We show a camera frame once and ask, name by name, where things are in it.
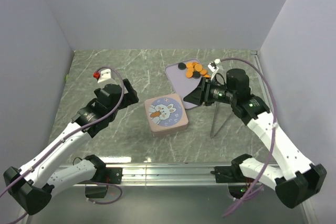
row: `orange disc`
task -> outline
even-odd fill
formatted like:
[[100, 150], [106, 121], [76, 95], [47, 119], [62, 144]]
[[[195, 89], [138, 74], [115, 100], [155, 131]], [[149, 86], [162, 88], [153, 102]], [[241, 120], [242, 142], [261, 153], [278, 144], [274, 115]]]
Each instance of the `orange disc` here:
[[193, 63], [192, 62], [188, 62], [186, 65], [187, 65], [187, 68], [193, 68]]
[[202, 67], [201, 64], [197, 63], [197, 64], [195, 65], [195, 70], [196, 70], [197, 72], [201, 72], [202, 69], [203, 69], [203, 67]]
[[199, 72], [201, 75], [206, 75], [208, 73], [208, 71], [206, 69], [203, 69], [201, 72]]
[[187, 73], [185, 74], [185, 76], [187, 76], [187, 78], [191, 78], [193, 76], [193, 72], [187, 71]]

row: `bunny illustration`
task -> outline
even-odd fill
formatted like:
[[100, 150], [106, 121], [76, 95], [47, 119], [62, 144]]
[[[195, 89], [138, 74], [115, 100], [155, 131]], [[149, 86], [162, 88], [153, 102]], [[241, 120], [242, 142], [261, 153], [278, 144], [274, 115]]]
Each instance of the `bunny illustration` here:
[[155, 124], [159, 124], [161, 120], [167, 120], [170, 117], [171, 113], [174, 113], [176, 108], [174, 104], [171, 103], [168, 106], [159, 104], [159, 105], [150, 105], [149, 107], [149, 116]]

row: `marble floor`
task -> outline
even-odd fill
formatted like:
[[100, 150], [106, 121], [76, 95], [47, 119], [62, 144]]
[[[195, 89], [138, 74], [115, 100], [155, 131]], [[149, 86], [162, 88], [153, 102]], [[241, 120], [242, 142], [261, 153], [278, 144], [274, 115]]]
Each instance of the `marble floor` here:
[[[80, 108], [95, 97], [93, 91], [98, 85], [92, 74], [97, 68], [108, 65], [116, 68], [123, 78], [130, 80], [138, 92], [140, 102], [120, 110], [108, 128], [74, 152], [65, 164], [71, 164], [75, 157], [90, 154], [110, 163], [171, 163], [230, 162], [233, 158], [248, 153], [263, 162], [267, 149], [234, 116], [215, 138], [210, 138], [214, 105], [187, 110], [189, 126], [185, 131], [164, 137], [151, 135], [143, 102], [173, 93], [164, 68], [191, 58], [197, 58], [206, 66], [216, 58], [226, 57], [240, 57], [254, 62], [254, 56], [249, 50], [78, 50], [75, 52], [49, 142], [62, 132]], [[225, 70], [246, 70], [253, 94], [263, 98], [259, 77], [250, 66], [236, 61], [227, 61], [222, 66]], [[215, 130], [230, 113], [229, 105], [219, 106]]]

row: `red light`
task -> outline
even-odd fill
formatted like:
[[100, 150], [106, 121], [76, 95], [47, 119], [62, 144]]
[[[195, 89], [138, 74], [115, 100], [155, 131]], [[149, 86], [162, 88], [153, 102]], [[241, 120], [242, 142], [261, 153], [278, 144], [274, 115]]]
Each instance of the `red light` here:
[[96, 79], [99, 79], [100, 73], [99, 72], [94, 72], [93, 77], [95, 77]]

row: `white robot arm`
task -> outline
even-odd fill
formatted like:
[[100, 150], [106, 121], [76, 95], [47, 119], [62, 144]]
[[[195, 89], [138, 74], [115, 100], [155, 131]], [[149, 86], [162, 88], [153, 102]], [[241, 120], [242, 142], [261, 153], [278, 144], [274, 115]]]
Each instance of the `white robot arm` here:
[[[216, 75], [216, 63], [209, 68]], [[104, 176], [105, 164], [96, 156], [91, 155], [79, 164], [55, 172], [62, 162], [82, 144], [91, 140], [99, 131], [106, 128], [116, 116], [111, 113], [101, 118], [116, 107], [117, 100], [122, 96], [121, 88], [115, 84], [110, 70], [95, 73], [100, 89], [96, 89], [97, 98], [91, 100], [86, 107], [80, 109], [65, 130], [40, 154], [27, 164], [16, 169], [10, 167], [5, 173], [6, 185], [10, 185], [27, 170], [8, 192], [27, 211], [29, 215], [41, 211], [53, 196], [85, 180]], [[306, 158], [283, 132], [279, 125], [273, 125], [274, 117], [264, 101], [250, 93], [249, 79], [245, 71], [231, 69], [227, 72], [227, 83], [219, 84], [215, 75], [211, 79], [202, 78], [198, 87], [184, 98], [184, 101], [197, 105], [211, 105], [214, 102], [230, 104], [233, 112], [247, 125], [270, 150], [272, 130], [275, 127], [276, 141], [272, 152], [279, 168], [267, 166], [259, 181], [276, 191], [279, 199], [289, 208], [293, 208], [318, 193], [327, 174], [322, 165], [314, 165]], [[119, 104], [118, 109], [139, 101], [137, 93], [127, 79], [123, 80], [128, 93]], [[91, 124], [83, 130], [83, 125]], [[42, 162], [36, 162], [47, 156]], [[213, 174], [216, 181], [223, 183], [244, 182], [246, 178], [256, 179], [260, 176], [264, 164], [248, 154], [232, 161], [229, 170], [215, 167]]]
[[314, 165], [305, 157], [281, 127], [274, 123], [274, 116], [265, 102], [251, 94], [249, 77], [243, 69], [228, 70], [226, 83], [219, 83], [216, 80], [219, 70], [217, 64], [220, 62], [220, 59], [216, 59], [208, 65], [213, 72], [211, 79], [202, 78], [198, 87], [187, 95], [184, 101], [205, 106], [214, 102], [230, 104], [233, 113], [260, 138], [269, 151], [272, 131], [275, 128], [272, 156], [279, 168], [268, 165], [261, 174], [265, 164], [244, 154], [232, 161], [230, 170], [215, 167], [212, 173], [216, 176], [216, 181], [231, 183], [244, 182], [246, 178], [258, 179], [259, 182], [275, 190], [281, 202], [289, 208], [318, 193], [327, 171], [321, 164]]
[[118, 110], [139, 101], [129, 81], [120, 77], [128, 91], [124, 94], [122, 88], [115, 84], [110, 69], [96, 72], [94, 76], [100, 86], [94, 91], [96, 98], [80, 109], [63, 132], [41, 153], [19, 169], [10, 167], [4, 173], [6, 185], [12, 184], [8, 192], [29, 215], [41, 211], [53, 196], [72, 185], [86, 180], [106, 181], [106, 165], [94, 155], [56, 172], [71, 153], [106, 128], [115, 119]]

